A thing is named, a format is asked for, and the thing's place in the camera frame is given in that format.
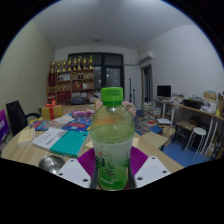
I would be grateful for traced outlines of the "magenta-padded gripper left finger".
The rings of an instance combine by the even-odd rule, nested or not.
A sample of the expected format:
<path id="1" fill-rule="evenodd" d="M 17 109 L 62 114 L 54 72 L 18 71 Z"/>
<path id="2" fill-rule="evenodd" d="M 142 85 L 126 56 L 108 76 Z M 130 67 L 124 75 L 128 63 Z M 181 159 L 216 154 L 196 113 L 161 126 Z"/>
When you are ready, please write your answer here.
<path id="1" fill-rule="evenodd" d="M 94 149 L 89 149 L 78 159 L 69 159 L 57 175 L 83 188 L 95 189 L 98 184 L 98 174 Z"/>

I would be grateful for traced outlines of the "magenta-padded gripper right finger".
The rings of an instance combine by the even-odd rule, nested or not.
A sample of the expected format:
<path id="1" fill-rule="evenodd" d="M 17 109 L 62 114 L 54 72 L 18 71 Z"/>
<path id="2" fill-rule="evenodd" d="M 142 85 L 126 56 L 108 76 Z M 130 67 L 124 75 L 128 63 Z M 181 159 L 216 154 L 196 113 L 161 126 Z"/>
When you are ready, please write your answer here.
<path id="1" fill-rule="evenodd" d="M 131 148 L 128 177 L 130 188 L 141 188 L 170 174 L 156 156 L 147 156 L 136 147 Z"/>

